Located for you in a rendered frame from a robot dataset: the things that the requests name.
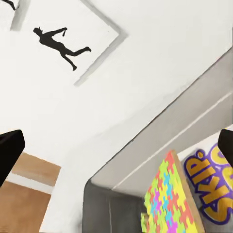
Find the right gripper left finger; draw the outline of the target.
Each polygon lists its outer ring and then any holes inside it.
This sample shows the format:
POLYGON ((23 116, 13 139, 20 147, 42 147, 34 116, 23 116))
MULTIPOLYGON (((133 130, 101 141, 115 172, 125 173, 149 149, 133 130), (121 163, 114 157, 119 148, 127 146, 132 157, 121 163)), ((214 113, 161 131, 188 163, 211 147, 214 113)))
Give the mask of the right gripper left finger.
POLYGON ((0 187, 25 149, 21 129, 0 134, 0 187))

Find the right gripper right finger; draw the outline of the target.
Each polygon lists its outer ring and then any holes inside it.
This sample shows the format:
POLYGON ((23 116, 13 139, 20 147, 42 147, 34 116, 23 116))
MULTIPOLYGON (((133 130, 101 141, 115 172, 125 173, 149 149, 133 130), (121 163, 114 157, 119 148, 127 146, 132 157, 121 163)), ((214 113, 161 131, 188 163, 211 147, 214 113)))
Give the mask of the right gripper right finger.
POLYGON ((222 129, 217 145, 233 168, 233 131, 222 129))

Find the board game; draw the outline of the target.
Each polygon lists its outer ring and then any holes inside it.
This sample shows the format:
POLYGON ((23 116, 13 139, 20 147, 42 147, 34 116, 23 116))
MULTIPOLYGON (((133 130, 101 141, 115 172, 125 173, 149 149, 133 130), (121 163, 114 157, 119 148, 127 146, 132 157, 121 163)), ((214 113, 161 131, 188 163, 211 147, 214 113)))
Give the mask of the board game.
POLYGON ((178 153, 205 233, 233 233, 233 168, 217 145, 220 132, 178 153))

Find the jigsaw puzzle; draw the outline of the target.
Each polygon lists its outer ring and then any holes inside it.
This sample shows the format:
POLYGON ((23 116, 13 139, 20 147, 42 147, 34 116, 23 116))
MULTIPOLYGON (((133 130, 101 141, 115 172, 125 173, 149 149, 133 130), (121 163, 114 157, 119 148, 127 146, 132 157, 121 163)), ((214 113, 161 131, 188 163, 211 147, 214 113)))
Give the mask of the jigsaw puzzle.
POLYGON ((205 233, 179 156, 170 150, 145 195, 142 233, 205 233))

